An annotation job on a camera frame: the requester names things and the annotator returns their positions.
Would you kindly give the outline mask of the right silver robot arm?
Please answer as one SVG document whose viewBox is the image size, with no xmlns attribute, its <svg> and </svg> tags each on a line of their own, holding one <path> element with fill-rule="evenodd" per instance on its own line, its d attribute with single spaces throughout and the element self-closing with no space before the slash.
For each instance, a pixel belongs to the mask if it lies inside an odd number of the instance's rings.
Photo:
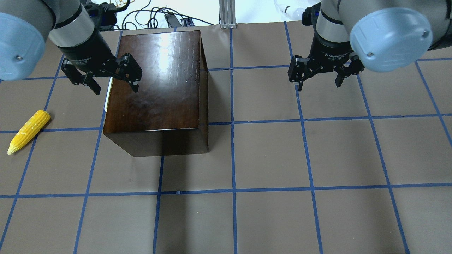
<svg viewBox="0 0 452 254">
<path fill-rule="evenodd" d="M 427 51 L 451 46 L 450 0 L 322 0 L 302 14 L 314 31 L 306 58 L 292 56 L 288 80 L 335 72 L 336 87 L 368 69 L 406 67 Z"/>
</svg>

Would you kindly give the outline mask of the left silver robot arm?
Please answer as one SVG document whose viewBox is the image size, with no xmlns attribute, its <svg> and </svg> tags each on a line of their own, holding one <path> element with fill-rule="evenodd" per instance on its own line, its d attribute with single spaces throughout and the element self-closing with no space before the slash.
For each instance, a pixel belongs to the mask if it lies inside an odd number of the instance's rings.
<svg viewBox="0 0 452 254">
<path fill-rule="evenodd" d="M 42 58 L 47 39 L 63 53 L 61 70 L 74 85 L 100 94 L 95 77 L 113 77 L 138 92 L 142 68 L 126 53 L 114 56 L 79 0 L 2 0 L 0 77 L 29 77 Z"/>
</svg>

